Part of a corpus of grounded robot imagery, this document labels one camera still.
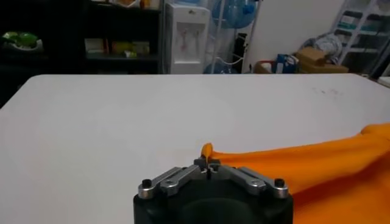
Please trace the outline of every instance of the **green object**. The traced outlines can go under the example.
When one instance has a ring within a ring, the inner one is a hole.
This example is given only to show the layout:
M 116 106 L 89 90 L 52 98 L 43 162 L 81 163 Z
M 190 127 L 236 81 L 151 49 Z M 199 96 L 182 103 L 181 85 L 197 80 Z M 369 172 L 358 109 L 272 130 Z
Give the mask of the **green object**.
M 17 46 L 35 47 L 38 37 L 27 32 L 6 32 L 2 37 L 12 40 Z

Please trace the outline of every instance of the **cardboard box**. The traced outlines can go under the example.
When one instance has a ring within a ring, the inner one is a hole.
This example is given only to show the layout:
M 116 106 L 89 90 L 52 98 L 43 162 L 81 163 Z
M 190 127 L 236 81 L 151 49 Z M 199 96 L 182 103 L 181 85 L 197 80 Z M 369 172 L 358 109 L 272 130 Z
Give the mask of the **cardboard box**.
M 301 62 L 316 66 L 323 66 L 326 62 L 325 53 L 312 47 L 305 47 L 298 51 L 296 57 Z
M 255 67 L 253 68 L 253 73 L 255 74 L 271 74 L 266 68 L 263 67 L 263 62 L 258 61 L 255 64 Z
M 348 73 L 348 68 L 341 65 L 325 64 L 323 66 L 311 65 L 307 62 L 300 61 L 298 73 Z

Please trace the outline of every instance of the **white wall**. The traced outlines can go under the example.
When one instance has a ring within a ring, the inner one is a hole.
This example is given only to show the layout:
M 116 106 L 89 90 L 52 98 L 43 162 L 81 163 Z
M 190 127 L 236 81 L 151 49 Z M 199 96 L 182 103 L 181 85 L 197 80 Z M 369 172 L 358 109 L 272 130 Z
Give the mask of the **white wall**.
M 258 60 L 290 54 L 304 41 L 329 32 L 344 0 L 264 0 L 243 71 Z

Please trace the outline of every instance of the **white table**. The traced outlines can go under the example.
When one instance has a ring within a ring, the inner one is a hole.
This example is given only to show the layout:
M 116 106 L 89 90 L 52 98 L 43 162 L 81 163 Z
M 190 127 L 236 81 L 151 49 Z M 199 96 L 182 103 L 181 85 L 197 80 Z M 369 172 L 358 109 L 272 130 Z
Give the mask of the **white table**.
M 390 76 L 380 77 L 378 83 L 390 88 Z
M 0 223 L 132 223 L 140 181 L 203 143 L 266 150 L 381 122 L 390 89 L 353 74 L 41 75 L 0 110 Z

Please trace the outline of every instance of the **orange cloth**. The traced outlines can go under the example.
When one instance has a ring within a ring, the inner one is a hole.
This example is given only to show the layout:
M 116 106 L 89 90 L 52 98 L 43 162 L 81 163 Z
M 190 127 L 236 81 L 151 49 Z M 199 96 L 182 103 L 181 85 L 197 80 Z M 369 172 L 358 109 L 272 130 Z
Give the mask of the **orange cloth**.
M 295 224 L 390 223 L 390 123 L 370 125 L 355 137 L 206 158 L 284 178 L 294 198 Z

